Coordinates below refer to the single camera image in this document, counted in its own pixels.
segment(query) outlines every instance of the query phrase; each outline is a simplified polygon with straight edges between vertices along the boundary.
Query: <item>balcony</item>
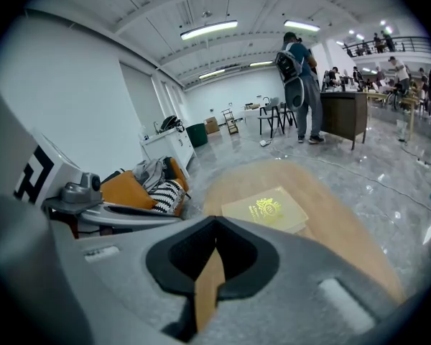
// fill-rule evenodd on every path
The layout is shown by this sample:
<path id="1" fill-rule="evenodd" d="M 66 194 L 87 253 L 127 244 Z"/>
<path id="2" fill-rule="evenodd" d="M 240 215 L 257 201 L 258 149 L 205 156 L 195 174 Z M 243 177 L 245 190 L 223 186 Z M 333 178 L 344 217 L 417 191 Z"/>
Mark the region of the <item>balcony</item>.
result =
<path id="1" fill-rule="evenodd" d="M 393 37 L 391 51 L 386 45 L 386 40 L 381 41 L 383 46 L 375 46 L 374 41 L 358 43 L 343 47 L 343 50 L 353 58 L 355 64 L 367 64 L 369 66 L 387 66 L 390 56 L 395 56 L 408 63 L 417 63 L 422 66 L 431 65 L 431 39 L 427 37 Z"/>

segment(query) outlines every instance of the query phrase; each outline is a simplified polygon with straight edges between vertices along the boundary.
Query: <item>yellow book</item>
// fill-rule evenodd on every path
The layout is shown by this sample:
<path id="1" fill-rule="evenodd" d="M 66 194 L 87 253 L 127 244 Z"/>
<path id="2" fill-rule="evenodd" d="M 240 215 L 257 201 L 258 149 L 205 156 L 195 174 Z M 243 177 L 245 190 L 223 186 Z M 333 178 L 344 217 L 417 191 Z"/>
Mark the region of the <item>yellow book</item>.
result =
<path id="1" fill-rule="evenodd" d="M 224 204 L 222 214 L 291 234 L 305 228 L 305 222 L 308 220 L 307 214 L 281 186 Z"/>

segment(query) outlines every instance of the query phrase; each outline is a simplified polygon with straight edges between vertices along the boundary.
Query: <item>countertop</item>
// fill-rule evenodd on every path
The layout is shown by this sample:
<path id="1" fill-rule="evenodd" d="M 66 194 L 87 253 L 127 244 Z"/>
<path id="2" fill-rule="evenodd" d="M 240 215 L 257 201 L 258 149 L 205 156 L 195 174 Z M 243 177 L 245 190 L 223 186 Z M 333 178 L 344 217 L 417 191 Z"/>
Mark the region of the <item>countertop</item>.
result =
<path id="1" fill-rule="evenodd" d="M 172 128 L 172 129 L 167 130 L 165 132 L 162 132 L 160 134 L 156 134 L 153 137 L 148 138 L 148 140 L 146 140 L 146 141 L 142 140 L 141 144 L 144 146 L 144 145 L 152 143 L 152 142 L 154 142 L 160 138 L 166 137 L 168 134 L 171 134 L 171 133 L 176 132 L 176 131 L 177 131 L 176 128 Z"/>

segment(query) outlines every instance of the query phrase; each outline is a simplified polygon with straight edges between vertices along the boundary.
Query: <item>fluorescent light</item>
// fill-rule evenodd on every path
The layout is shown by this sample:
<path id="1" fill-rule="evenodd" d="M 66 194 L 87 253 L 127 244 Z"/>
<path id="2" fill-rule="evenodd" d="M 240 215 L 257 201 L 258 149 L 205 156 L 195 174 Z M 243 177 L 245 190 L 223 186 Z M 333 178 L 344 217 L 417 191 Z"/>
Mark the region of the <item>fluorescent light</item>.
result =
<path id="1" fill-rule="evenodd" d="M 220 74 L 220 73 L 223 73 L 223 72 L 225 72 L 225 69 L 216 70 L 215 72 L 211 72 L 211 73 L 208 73 L 208 74 L 200 75 L 200 79 L 211 77 L 212 75 L 217 75 L 217 74 Z"/>
<path id="2" fill-rule="evenodd" d="M 188 40 L 190 38 L 194 38 L 196 36 L 205 35 L 207 33 L 211 33 L 214 31 L 220 31 L 221 29 L 234 28 L 238 25 L 236 20 L 231 20 L 229 22 L 215 23 L 209 24 L 204 27 L 192 29 L 190 31 L 186 31 L 180 35 L 180 38 L 183 40 Z"/>
<path id="3" fill-rule="evenodd" d="M 286 27 L 307 29 L 307 30 L 313 31 L 313 32 L 317 32 L 320 30 L 320 28 L 318 26 L 312 26 L 311 24 L 306 24 L 306 23 L 293 22 L 292 20 L 287 20 L 286 22 L 284 22 L 284 25 Z"/>
<path id="4" fill-rule="evenodd" d="M 259 63 L 249 64 L 249 66 L 268 65 L 268 64 L 271 64 L 271 63 L 273 63 L 273 62 L 272 61 L 261 61 Z"/>

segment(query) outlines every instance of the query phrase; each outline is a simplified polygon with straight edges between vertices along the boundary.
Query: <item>white cabinet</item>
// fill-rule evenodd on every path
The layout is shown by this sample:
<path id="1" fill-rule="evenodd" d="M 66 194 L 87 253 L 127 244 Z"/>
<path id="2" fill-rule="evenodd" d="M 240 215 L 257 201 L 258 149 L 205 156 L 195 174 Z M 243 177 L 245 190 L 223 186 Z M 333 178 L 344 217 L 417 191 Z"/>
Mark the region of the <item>white cabinet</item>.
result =
<path id="1" fill-rule="evenodd" d="M 188 178 L 187 165 L 194 149 L 187 131 L 180 133 L 176 128 L 141 141 L 142 149 L 149 160 L 169 156 L 176 159 L 180 169 Z"/>

